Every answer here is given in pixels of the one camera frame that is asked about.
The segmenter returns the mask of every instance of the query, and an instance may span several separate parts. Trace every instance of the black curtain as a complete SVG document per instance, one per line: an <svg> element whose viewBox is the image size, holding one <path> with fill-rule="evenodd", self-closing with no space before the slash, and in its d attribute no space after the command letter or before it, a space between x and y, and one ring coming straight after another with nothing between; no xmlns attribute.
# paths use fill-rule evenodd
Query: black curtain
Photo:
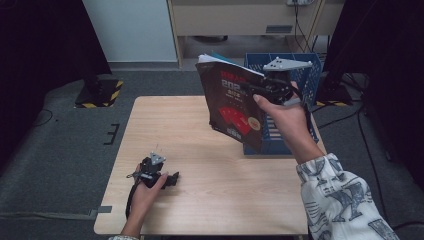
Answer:
<svg viewBox="0 0 424 240"><path fill-rule="evenodd" d="M424 190L424 1L346 0L331 41L322 84L366 73L369 116L392 160L405 164Z"/></svg>
<svg viewBox="0 0 424 240"><path fill-rule="evenodd" d="M110 73L82 1L1 0L0 170L48 91Z"/></svg>

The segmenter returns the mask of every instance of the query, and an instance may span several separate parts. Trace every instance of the book cover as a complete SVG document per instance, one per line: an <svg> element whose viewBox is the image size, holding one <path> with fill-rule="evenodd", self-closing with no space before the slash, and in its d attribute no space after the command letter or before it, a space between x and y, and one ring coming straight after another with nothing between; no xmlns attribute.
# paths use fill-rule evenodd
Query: book cover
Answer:
<svg viewBox="0 0 424 240"><path fill-rule="evenodd" d="M244 86L258 84L263 74L207 55L199 57L196 68L212 129L260 152L265 113Z"/></svg>

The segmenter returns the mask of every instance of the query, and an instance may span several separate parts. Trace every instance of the blue plastic crate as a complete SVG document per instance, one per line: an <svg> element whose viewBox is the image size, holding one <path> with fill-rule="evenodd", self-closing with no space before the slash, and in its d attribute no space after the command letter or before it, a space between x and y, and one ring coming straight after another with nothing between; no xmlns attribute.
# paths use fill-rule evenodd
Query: blue plastic crate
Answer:
<svg viewBox="0 0 424 240"><path fill-rule="evenodd" d="M275 58L312 62L312 67L304 69L295 69L290 71L290 77L297 82L299 90L305 97L305 102L309 107L315 105L315 98L318 90L318 84L322 72L322 64L316 53L247 53L244 66L257 72L265 73L263 66L274 60ZM284 144L284 139L275 127L273 120L266 117L263 128L262 149L256 152L246 144L243 144L243 152L245 155L287 155L291 154L290 150ZM319 139L315 133L315 129L311 128L310 133L315 142Z"/></svg>

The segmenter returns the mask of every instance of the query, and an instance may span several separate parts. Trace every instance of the gray carpet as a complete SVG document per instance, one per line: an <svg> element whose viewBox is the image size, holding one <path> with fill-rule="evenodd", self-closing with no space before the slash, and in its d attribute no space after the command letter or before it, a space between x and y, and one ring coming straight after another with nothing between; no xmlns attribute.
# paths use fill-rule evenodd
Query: gray carpet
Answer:
<svg viewBox="0 0 424 240"><path fill-rule="evenodd" d="M124 81L110 108L76 109L74 101L82 81L51 91L39 118L13 156L0 179L0 212L57 212L87 214L96 209L119 149L133 102L146 95L202 95L196 72L115 72ZM358 95L350 89L354 98ZM356 111L361 103L348 107L325 107L314 116L320 126ZM361 115L380 180L385 210L394 226L407 221L424 221L424 193L414 185L400 163L386 160L385 151L370 119ZM119 124L112 145L114 131ZM328 152L335 153L345 170L363 177L383 214L376 178L361 137L356 116L320 131ZM93 231L94 221L0 220L0 239L106 239ZM424 228L411 226L397 231L401 239L424 239Z"/></svg>

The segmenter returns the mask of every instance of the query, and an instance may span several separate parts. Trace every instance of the yellow and black tape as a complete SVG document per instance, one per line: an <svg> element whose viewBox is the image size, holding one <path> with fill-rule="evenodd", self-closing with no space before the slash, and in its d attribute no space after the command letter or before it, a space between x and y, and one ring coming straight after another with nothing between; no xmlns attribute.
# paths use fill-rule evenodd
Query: yellow and black tape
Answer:
<svg viewBox="0 0 424 240"><path fill-rule="evenodd" d="M75 104L75 107L77 108L97 108L97 107L111 107L115 103L116 98L119 95L119 92L121 91L121 87L123 81L116 81L116 85L113 88L113 91L110 93L110 97L108 97L107 101L103 102L95 102L92 100L88 100L87 102L83 102L80 104Z"/></svg>
<svg viewBox="0 0 424 240"><path fill-rule="evenodd" d="M352 103L350 101L317 101L317 106L350 106Z"/></svg>

